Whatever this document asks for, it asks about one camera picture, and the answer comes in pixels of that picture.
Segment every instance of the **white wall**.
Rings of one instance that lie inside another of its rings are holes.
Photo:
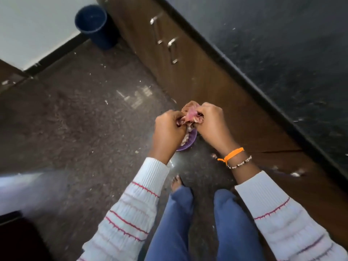
[[[0,59],[26,70],[79,34],[76,12],[96,0],[0,0]]]

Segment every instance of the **foot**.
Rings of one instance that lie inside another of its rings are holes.
[[[179,175],[176,175],[172,180],[172,193],[176,192],[176,190],[180,188],[180,186],[182,186],[182,180]]]

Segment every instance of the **bracelet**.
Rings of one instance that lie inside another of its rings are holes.
[[[225,156],[224,159],[218,158],[218,161],[223,161],[226,163],[226,166],[228,166],[227,164],[228,160],[230,160],[231,158],[233,158],[235,155],[239,154],[242,151],[244,151],[244,148],[235,149],[231,153],[229,153],[227,156]]]
[[[227,167],[228,167],[229,169],[236,169],[236,168],[238,168],[238,167],[244,165],[246,162],[249,162],[251,159],[252,159],[252,156],[248,157],[246,160],[244,160],[243,162],[241,162],[240,164],[238,164],[238,165],[235,166],[235,167],[230,167],[229,165],[227,165]]]

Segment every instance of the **countertop edge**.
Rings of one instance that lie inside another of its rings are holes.
[[[303,151],[344,190],[348,190],[348,172],[341,168],[306,133],[253,83],[233,62],[214,44],[205,39],[174,7],[166,0],[155,0],[169,16],[199,44],[207,55],[222,67],[253,99],[297,142]]]

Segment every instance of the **hand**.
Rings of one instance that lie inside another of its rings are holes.
[[[156,118],[149,157],[168,164],[186,135],[187,125],[176,125],[176,120],[183,116],[180,111],[169,110]]]
[[[220,107],[211,103],[203,103],[196,110],[204,115],[204,121],[203,123],[194,123],[194,127],[197,128],[204,140],[223,157],[240,147],[233,140]]]

